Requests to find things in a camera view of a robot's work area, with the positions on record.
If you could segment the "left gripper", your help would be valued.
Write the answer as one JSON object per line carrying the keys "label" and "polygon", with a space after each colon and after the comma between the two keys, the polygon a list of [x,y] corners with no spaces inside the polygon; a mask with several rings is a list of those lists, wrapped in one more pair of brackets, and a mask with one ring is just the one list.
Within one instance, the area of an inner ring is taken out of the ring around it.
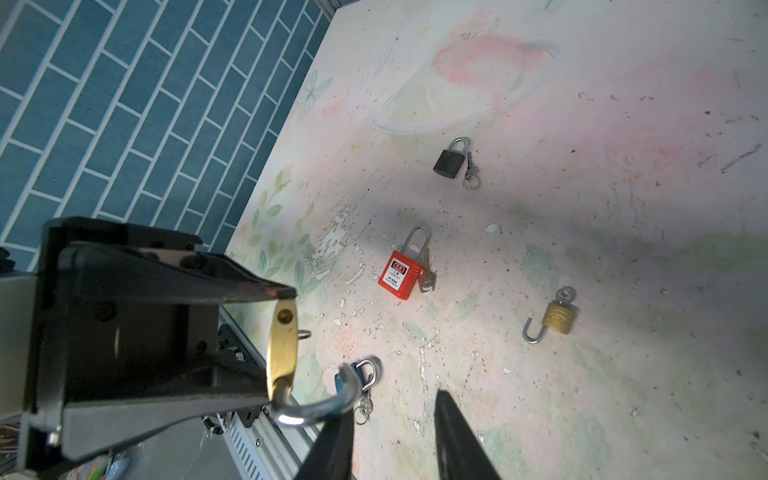
{"label": "left gripper", "polygon": [[66,379],[66,300],[220,305],[294,299],[297,290],[179,231],[85,217],[42,229],[36,273],[1,276],[1,418],[22,420],[22,462],[80,462],[177,423],[268,402],[255,365],[193,365],[74,393]]}

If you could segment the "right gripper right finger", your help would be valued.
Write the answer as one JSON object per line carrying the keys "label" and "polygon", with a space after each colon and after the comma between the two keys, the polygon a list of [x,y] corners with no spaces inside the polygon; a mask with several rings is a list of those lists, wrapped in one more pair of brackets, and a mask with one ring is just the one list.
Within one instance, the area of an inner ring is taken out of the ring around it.
{"label": "right gripper right finger", "polygon": [[434,427],[440,479],[501,479],[446,390],[439,390],[436,395]]}

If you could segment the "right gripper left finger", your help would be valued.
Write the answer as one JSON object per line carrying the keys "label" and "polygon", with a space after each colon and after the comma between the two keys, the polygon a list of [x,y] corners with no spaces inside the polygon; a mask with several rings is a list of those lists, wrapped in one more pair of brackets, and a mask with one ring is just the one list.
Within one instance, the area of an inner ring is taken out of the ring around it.
{"label": "right gripper left finger", "polygon": [[351,479],[355,426],[353,412],[326,422],[294,479]]}

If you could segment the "blue padlock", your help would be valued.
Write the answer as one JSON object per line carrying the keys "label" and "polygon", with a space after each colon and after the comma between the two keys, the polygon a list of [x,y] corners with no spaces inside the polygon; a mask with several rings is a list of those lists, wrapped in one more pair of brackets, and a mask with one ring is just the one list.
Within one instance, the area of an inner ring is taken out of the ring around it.
{"label": "blue padlock", "polygon": [[364,396],[382,376],[382,364],[375,356],[365,357],[350,363],[361,383],[360,396]]}

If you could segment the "brass padlock shackle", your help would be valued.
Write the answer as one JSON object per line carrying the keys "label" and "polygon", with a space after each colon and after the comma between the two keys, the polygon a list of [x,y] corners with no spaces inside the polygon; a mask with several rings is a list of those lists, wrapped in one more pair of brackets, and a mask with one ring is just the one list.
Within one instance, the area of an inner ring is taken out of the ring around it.
{"label": "brass padlock shackle", "polygon": [[342,389],[335,396],[308,405],[291,401],[298,361],[299,326],[294,299],[281,299],[275,306],[267,349],[267,390],[277,421],[288,426],[323,423],[349,413],[362,397],[362,382],[349,364],[342,364]]}

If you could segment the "key of red padlock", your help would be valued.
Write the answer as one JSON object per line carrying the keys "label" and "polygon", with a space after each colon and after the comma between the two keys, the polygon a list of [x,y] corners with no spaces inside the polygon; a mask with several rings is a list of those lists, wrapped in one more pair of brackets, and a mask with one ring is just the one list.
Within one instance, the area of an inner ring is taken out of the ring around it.
{"label": "key of red padlock", "polygon": [[423,294],[432,293],[436,287],[436,272],[431,266],[431,252],[429,248],[424,250],[423,254],[423,271],[418,279],[419,290]]}

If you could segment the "red safety padlock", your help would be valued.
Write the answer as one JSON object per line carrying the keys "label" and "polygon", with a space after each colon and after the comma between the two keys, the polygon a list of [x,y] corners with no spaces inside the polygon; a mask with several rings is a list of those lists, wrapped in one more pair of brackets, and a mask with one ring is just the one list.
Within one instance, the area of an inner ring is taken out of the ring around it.
{"label": "red safety padlock", "polygon": [[408,300],[425,271],[424,255],[431,240],[423,226],[413,228],[399,250],[394,250],[382,271],[378,285],[399,300]]}

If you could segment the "key of black padlock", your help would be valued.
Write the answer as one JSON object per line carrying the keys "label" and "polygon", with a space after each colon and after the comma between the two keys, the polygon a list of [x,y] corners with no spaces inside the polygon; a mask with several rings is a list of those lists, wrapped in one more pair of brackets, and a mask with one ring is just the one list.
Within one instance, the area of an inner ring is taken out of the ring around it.
{"label": "key of black padlock", "polygon": [[465,190],[473,191],[481,186],[481,179],[479,177],[479,167],[473,160],[472,152],[468,152],[466,155],[467,169],[462,180],[462,186]]}

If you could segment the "black padlock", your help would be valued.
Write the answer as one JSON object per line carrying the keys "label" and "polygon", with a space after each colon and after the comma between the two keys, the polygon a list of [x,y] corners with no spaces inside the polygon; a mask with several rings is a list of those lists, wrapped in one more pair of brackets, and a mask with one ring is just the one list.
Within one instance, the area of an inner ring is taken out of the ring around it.
{"label": "black padlock", "polygon": [[433,171],[442,177],[455,179],[467,161],[469,149],[470,139],[468,137],[455,138],[441,152],[433,166]]}

